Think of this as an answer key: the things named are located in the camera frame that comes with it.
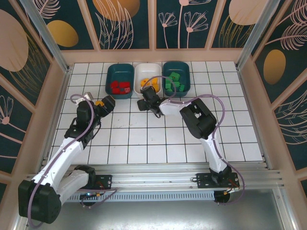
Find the yellow blocks in bin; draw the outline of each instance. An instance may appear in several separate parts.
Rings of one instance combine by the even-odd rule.
[[[153,84],[153,88],[155,90],[155,92],[159,92],[159,85],[158,84]]]
[[[148,80],[149,80],[149,78],[143,79],[143,80],[141,81],[141,87],[144,87],[145,83],[146,83]]]
[[[145,78],[141,81],[141,87],[143,88],[145,83],[149,80],[149,78]],[[152,79],[149,83],[147,83],[146,86],[152,85],[154,87],[154,90],[156,92],[159,92],[159,85],[158,85],[158,78]]]
[[[153,85],[157,85],[157,84],[158,84],[158,78],[152,79],[151,83],[152,83]]]

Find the green blocks in bin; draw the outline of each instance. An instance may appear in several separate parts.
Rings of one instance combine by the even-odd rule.
[[[165,84],[165,88],[168,90],[171,88],[171,84]]]
[[[180,79],[180,74],[179,74],[179,73],[175,73],[175,72],[171,72],[171,74],[169,75],[169,77],[171,77],[173,81],[179,81],[179,79]]]
[[[173,83],[175,84],[176,88],[178,88],[180,86],[179,81],[174,81]]]
[[[184,85],[180,85],[179,92],[183,92],[183,91],[184,91]]]
[[[165,83],[166,83],[166,84],[172,84],[172,81],[171,81],[170,79],[166,79],[166,80],[165,80]]]

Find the robotic arm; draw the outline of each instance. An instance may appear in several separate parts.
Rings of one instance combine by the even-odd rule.
[[[91,101],[92,96],[90,93],[87,93],[85,97],[90,100],[94,109],[94,120],[92,125],[85,135],[69,145],[69,147],[58,156],[63,148],[82,134],[90,124],[91,109],[88,102],[84,99],[76,100],[78,105],[77,117],[73,119],[70,128],[66,131],[64,135],[65,139],[58,152],[31,181],[23,180],[18,187],[20,216],[28,217],[27,211],[30,196],[42,176],[44,179],[41,181],[32,202],[31,218],[44,223],[52,223],[58,217],[64,202],[77,190],[84,186],[94,186],[95,170],[94,168],[84,165],[78,165],[67,178],[61,181],[73,159],[75,159],[94,138],[94,129],[97,125],[101,124],[100,119],[111,113],[115,107],[115,100],[111,96],[107,96],[102,99],[102,101],[96,102],[96,105]]]
[[[213,139],[217,143],[216,135],[213,137],[217,120],[202,100],[196,99],[190,103],[174,103],[166,98],[160,99],[152,86],[144,88],[141,93],[144,99],[138,101],[139,110],[151,110],[157,118],[162,115],[182,117],[190,133],[199,139],[204,147],[209,161],[212,181],[217,186],[227,181],[232,170],[218,156],[213,144]]]

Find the dark teal wallpaper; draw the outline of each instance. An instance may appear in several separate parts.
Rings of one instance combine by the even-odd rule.
[[[147,0],[86,0],[101,49],[149,49]]]
[[[6,189],[6,184],[0,183],[0,204]]]
[[[94,49],[77,0],[34,0],[33,3],[60,50]]]
[[[157,0],[156,47],[205,48],[216,0]]]
[[[275,115],[296,170],[307,167],[307,81],[275,110]]]
[[[268,23],[266,29],[263,31],[263,33],[262,33],[262,35],[261,35],[259,41],[257,42],[257,44],[255,45],[254,49],[252,50],[252,52],[251,52],[252,55],[254,55],[255,52],[257,51],[257,49],[258,49],[260,43],[262,42],[263,37],[264,37],[264,36],[266,35],[266,33],[268,32],[270,26],[272,25],[273,21],[275,20],[277,14],[278,14],[278,12],[280,11],[280,8],[283,6],[284,2],[285,2],[285,0],[280,0],[280,2],[279,2],[279,4],[278,4],[278,7],[277,7],[277,9],[276,9],[276,11],[275,11],[275,13],[274,13],[274,15],[271,17],[271,19],[270,19],[270,21],[269,21],[269,23]]]
[[[255,63],[271,102],[307,68],[307,2],[294,0]]]
[[[305,192],[305,196],[307,197],[307,179],[301,181],[301,184],[302,184],[303,190]]]
[[[0,171],[11,173],[32,113],[0,86]]]
[[[34,105],[50,63],[14,8],[0,4],[0,74]]]
[[[243,48],[266,1],[226,0],[212,48]]]

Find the wall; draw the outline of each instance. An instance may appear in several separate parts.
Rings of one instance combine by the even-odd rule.
[[[69,64],[237,61],[267,1],[54,0],[36,6]]]
[[[292,207],[305,229],[307,1],[286,0],[279,8],[242,75],[265,151],[272,168],[281,170]]]
[[[18,185],[40,160],[63,72],[13,0],[0,5],[0,31],[0,228],[7,229]]]

